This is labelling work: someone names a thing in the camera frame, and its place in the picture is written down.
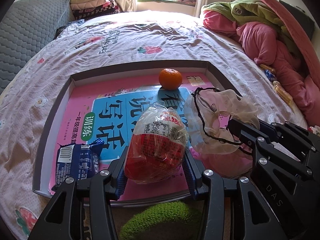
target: grey quilted pad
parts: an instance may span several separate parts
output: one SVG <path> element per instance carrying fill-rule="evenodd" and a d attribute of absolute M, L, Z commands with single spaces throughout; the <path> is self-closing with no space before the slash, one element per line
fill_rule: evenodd
<path fill-rule="evenodd" d="M 57 28 L 74 21 L 69 0 L 20 0 L 0 22 L 0 94 Z"/>

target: barcode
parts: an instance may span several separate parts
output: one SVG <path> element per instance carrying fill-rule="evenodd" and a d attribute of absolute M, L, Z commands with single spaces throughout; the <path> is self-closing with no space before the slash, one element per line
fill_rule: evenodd
<path fill-rule="evenodd" d="M 70 145 L 60 149 L 58 158 L 59 163 L 71 163 L 73 147 L 74 145 Z"/>
<path fill-rule="evenodd" d="M 172 129 L 171 129 L 170 138 L 174 141 L 179 141 L 183 144 L 186 143 L 186 137 L 185 137 L 183 131 L 180 131 L 175 127 L 172 127 Z"/>

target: bed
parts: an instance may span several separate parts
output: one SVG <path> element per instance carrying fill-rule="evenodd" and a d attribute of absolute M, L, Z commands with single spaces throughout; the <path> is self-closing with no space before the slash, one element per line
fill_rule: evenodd
<path fill-rule="evenodd" d="M 199 18 L 144 11 L 70 25 L 29 60 L 0 95 L 0 216 L 17 239 L 27 239 L 28 226 L 48 201 L 32 192 L 33 165 L 46 118 L 69 76 L 108 65 L 164 59 L 209 61 L 258 107 L 260 119 L 307 128 L 300 110 L 282 101 L 240 45 L 205 29 Z M 25 223 L 21 212 L 27 214 Z"/>

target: green label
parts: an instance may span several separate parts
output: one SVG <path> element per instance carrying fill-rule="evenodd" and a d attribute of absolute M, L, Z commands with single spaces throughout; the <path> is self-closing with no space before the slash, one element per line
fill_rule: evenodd
<path fill-rule="evenodd" d="M 89 141 L 92 137 L 94 118 L 96 114 L 94 112 L 87 113 L 83 120 L 81 139 L 83 141 Z"/>

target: stack of folded clothes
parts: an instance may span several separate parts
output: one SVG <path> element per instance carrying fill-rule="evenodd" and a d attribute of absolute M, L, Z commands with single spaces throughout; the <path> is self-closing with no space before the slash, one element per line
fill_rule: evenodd
<path fill-rule="evenodd" d="M 70 7 L 76 20 L 121 12 L 115 0 L 70 0 Z"/>

